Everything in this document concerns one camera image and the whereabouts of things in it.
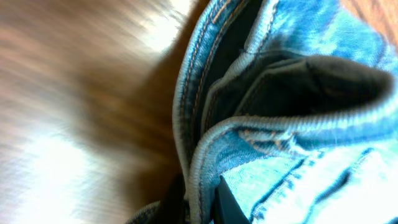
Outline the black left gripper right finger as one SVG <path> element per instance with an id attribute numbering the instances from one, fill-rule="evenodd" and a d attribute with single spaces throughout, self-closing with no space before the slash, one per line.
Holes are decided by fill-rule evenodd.
<path id="1" fill-rule="evenodd" d="M 213 221 L 214 224 L 250 224 L 223 176 L 215 189 Z"/>

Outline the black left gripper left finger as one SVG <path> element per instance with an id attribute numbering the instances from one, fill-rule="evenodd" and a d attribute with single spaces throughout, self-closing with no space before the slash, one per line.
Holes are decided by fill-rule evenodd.
<path id="1" fill-rule="evenodd" d="M 185 181 L 182 174 L 177 174 L 171 182 L 165 197 L 149 224 L 183 224 L 185 216 Z"/>

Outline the light blue denim jeans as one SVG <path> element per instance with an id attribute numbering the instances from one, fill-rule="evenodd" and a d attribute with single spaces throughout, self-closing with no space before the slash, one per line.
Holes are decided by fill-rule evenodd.
<path id="1" fill-rule="evenodd" d="M 338 1 L 210 1 L 175 88 L 184 223 L 397 222 L 397 52 Z"/>

